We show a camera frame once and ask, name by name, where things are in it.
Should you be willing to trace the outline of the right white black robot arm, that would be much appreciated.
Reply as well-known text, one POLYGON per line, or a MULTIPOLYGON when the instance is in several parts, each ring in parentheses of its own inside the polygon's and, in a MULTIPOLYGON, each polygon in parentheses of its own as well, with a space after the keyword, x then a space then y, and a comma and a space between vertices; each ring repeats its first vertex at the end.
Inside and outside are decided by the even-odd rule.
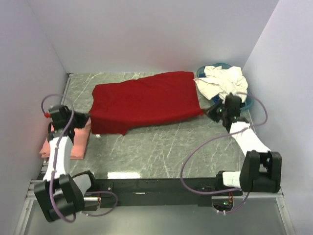
POLYGON ((240 171, 219 171, 215 191, 226 195, 232 188, 244 192, 277 193, 280 190, 282 157, 266 147, 253 131, 252 124, 241 116, 242 100, 229 94, 224 101, 211 106, 206 115, 222 122, 229 136, 245 155, 240 171))

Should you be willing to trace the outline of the red t shirt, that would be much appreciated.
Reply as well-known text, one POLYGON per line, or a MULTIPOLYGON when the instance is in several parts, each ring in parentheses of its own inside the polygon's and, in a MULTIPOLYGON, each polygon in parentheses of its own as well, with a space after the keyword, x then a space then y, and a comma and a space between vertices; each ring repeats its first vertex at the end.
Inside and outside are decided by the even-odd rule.
POLYGON ((92 97, 89 113, 93 134, 125 135, 136 127, 203 115, 194 74, 189 71, 96 85, 92 97))

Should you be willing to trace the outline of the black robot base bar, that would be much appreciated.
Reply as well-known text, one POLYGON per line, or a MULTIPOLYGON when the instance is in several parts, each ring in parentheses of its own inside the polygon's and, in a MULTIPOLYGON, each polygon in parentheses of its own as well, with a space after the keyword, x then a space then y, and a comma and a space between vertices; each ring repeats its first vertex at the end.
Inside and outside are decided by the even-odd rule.
POLYGON ((179 178, 97 179, 88 192, 100 196, 101 208, 115 203, 120 207, 197 205, 210 207, 212 195, 187 190, 179 178))

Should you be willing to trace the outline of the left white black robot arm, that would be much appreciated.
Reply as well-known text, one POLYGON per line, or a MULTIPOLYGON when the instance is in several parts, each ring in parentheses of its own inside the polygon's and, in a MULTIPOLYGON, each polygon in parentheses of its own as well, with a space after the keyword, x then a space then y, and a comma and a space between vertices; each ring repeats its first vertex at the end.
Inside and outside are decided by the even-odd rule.
POLYGON ((34 194, 48 222, 61 218, 69 222, 67 216, 75 216, 85 208, 84 195, 94 196, 98 190, 90 171, 74 177, 69 174, 74 130, 85 127, 89 117, 64 105, 51 107, 48 114, 52 119, 49 126, 53 127, 47 137, 50 146, 49 164, 42 182, 35 185, 34 194))

